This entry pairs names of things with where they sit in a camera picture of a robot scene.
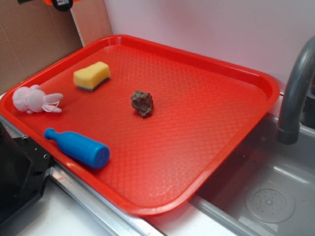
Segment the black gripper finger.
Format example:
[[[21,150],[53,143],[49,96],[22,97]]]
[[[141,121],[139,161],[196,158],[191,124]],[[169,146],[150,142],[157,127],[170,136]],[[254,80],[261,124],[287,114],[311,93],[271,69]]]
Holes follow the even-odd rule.
[[[69,11],[73,6],[73,0],[51,0],[51,2],[58,11]]]

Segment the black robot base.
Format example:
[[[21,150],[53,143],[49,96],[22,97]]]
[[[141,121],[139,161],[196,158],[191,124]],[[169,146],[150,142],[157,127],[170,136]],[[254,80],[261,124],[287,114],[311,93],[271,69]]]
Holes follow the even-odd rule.
[[[32,138],[13,138],[0,125],[1,226],[43,196],[52,163],[51,154]]]

